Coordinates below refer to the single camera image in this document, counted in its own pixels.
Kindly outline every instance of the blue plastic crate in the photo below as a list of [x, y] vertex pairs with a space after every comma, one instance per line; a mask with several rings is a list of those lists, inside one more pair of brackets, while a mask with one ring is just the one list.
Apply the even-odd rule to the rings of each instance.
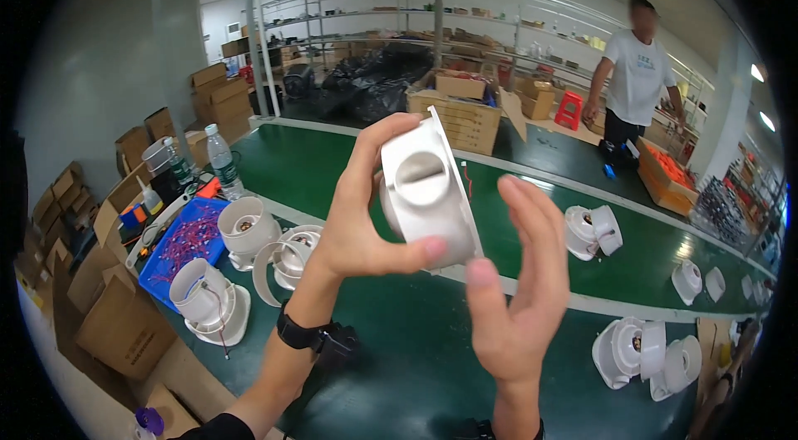
[[155, 246], [155, 250], [153, 254], [150, 255], [149, 260], [147, 260], [145, 267], [141, 269], [141, 273], [139, 274], [139, 285], [144, 287], [149, 294], [153, 295], [162, 304], [180, 313], [169, 299], [169, 287], [171, 287], [172, 283], [159, 279], [159, 277], [168, 278], [171, 276], [171, 278], [174, 278], [174, 274], [188, 263], [188, 261], [191, 261], [193, 258], [199, 258], [200, 256], [204, 257], [207, 263], [215, 265], [216, 260], [219, 259], [222, 252], [225, 250], [222, 235], [219, 233], [219, 229], [214, 223], [211, 235], [215, 235], [215, 237], [208, 240], [209, 242], [205, 245], [204, 250], [198, 249], [193, 258], [185, 260], [182, 264], [175, 264], [172, 259], [161, 258], [161, 255], [163, 255], [166, 245], [172, 242], [173, 239], [180, 240], [180, 238], [175, 237], [175, 234], [184, 223], [199, 220], [212, 213], [218, 215], [224, 207], [229, 204], [228, 201], [206, 199], [204, 197], [195, 197], [188, 201], [183, 209], [180, 210], [180, 214], [177, 215], [172, 225], [169, 226], [164, 237], [162, 237], [158, 245]]

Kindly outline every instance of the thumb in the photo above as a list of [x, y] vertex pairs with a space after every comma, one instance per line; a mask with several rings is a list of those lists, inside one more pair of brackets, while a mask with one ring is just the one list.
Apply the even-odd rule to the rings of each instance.
[[429, 267], [446, 254], [446, 240], [424, 237], [406, 245], [384, 243], [378, 249], [378, 261], [385, 273], [413, 274]]
[[478, 258], [465, 267], [465, 297], [471, 312], [473, 337], [495, 334], [510, 322], [507, 297], [499, 281], [499, 273], [491, 260]]

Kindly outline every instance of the man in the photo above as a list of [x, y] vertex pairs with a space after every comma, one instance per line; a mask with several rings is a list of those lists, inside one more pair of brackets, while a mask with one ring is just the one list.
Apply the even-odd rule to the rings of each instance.
[[[338, 288], [346, 277], [411, 274], [434, 264], [446, 252], [446, 242], [434, 236], [407, 245], [389, 243], [377, 235], [369, 216], [369, 203], [381, 177], [377, 171], [380, 147], [418, 126], [420, 120], [419, 114], [393, 114], [357, 137], [349, 164], [338, 180], [324, 234], [285, 306], [285, 314], [296, 325], [328, 324]], [[497, 187], [518, 229], [522, 266], [518, 291], [509, 306], [490, 260], [478, 258], [466, 266], [472, 344], [480, 363], [496, 381], [495, 438], [540, 439], [544, 431], [538, 393], [544, 355], [570, 293], [565, 221], [559, 208], [533, 184], [505, 175]], [[252, 387], [223, 414], [180, 438], [261, 440], [301, 392], [315, 356], [310, 348], [288, 346], [274, 329], [266, 341], [260, 376]]]
[[606, 98], [604, 140], [615, 146], [621, 146], [627, 139], [636, 142], [645, 127], [651, 125], [663, 85], [676, 109], [680, 128], [685, 126], [682, 96], [676, 88], [668, 54], [653, 39], [659, 22], [657, 11], [648, 0], [629, 0], [629, 20], [632, 29], [618, 31], [606, 43], [583, 109], [585, 121], [592, 121], [599, 111], [604, 80], [612, 71], [610, 94]]

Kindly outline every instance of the ceiling light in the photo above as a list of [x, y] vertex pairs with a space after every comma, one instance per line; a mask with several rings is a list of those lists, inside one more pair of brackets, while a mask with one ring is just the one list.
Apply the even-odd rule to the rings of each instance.
[[755, 77], [760, 82], [764, 82], [764, 78], [762, 77], [762, 73], [759, 72], [759, 68], [756, 67], [756, 64], [751, 65], [751, 76]]
[[762, 122], [763, 122], [763, 123], [764, 123], [766, 126], [768, 126], [768, 128], [770, 128], [770, 131], [771, 131], [771, 132], [775, 132], [775, 131], [776, 131], [776, 127], [775, 127], [775, 126], [773, 126], [773, 122], [772, 122], [772, 121], [770, 121], [770, 118], [768, 117], [768, 115], [767, 115], [767, 114], [765, 114], [765, 113], [763, 113], [762, 111], [760, 111], [760, 112], [759, 112], [759, 117], [761, 117], [761, 118], [762, 118]]

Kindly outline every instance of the white t-shirt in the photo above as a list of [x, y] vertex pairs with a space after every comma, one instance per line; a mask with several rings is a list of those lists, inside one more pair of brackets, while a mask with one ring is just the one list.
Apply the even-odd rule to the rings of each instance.
[[676, 86], [665, 48], [657, 40], [645, 45], [632, 30], [620, 30], [606, 43], [604, 57], [615, 65], [606, 107], [627, 123], [650, 126], [663, 85]]

